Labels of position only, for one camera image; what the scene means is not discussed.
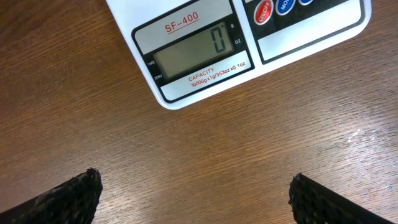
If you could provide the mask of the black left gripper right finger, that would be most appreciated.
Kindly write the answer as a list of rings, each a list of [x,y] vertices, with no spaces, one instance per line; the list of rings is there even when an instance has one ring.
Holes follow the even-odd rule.
[[[301,173],[290,183],[289,205],[299,224],[393,224]]]

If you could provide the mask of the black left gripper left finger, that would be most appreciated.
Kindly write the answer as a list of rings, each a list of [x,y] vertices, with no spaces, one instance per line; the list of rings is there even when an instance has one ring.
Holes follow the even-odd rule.
[[[14,207],[1,212],[1,223],[90,224],[103,190],[94,168]]]

